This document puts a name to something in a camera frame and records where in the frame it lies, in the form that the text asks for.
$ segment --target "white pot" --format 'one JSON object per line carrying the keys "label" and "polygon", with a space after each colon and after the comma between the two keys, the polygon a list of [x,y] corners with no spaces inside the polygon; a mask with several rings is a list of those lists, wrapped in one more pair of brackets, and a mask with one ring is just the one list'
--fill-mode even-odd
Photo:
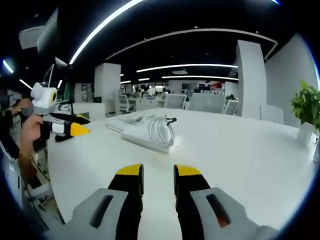
{"label": "white pot", "polygon": [[304,124],[302,124],[299,127],[299,132],[297,137],[298,142],[301,145],[308,147],[314,130],[315,130],[315,127],[312,124],[308,122],[305,122]]}

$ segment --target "potted plant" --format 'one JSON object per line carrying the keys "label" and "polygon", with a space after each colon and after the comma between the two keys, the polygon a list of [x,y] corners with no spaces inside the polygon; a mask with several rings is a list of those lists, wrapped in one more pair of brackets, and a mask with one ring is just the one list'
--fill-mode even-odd
{"label": "potted plant", "polygon": [[303,80],[299,94],[291,100],[295,117],[301,120],[297,140],[308,146],[312,133],[320,129],[320,91],[308,86]]}

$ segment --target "white cable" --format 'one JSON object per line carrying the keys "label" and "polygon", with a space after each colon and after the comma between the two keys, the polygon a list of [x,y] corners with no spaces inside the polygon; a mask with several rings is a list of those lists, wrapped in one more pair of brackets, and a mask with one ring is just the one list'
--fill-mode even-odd
{"label": "white cable", "polygon": [[[172,126],[169,124],[169,121],[163,116],[153,117],[148,123],[148,133],[151,141],[154,143],[160,144],[163,147],[171,147],[174,145],[175,140],[175,131]],[[166,139],[161,133],[163,126],[167,126],[170,133],[170,138]]]}

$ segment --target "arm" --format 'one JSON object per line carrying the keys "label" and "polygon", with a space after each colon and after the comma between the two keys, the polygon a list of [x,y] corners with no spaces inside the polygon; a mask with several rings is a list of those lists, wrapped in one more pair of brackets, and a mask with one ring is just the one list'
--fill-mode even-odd
{"label": "arm", "polygon": [[22,134],[20,138],[20,152],[18,158],[18,165],[25,177],[26,181],[30,183],[36,177],[37,170],[32,165],[31,157],[33,152],[33,142],[40,138],[40,124],[43,119],[37,115],[31,115],[23,124]]}

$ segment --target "green leaves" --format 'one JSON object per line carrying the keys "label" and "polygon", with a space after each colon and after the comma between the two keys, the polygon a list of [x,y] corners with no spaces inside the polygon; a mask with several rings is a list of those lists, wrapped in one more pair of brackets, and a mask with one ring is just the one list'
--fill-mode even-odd
{"label": "green leaves", "polygon": [[301,90],[294,93],[291,100],[293,112],[296,118],[301,120],[301,124],[307,122],[320,129],[320,91],[313,86],[308,86],[303,80],[300,81]]}
{"label": "green leaves", "polygon": [[300,85],[302,89],[306,89],[308,87],[307,83],[303,80],[300,80]]}

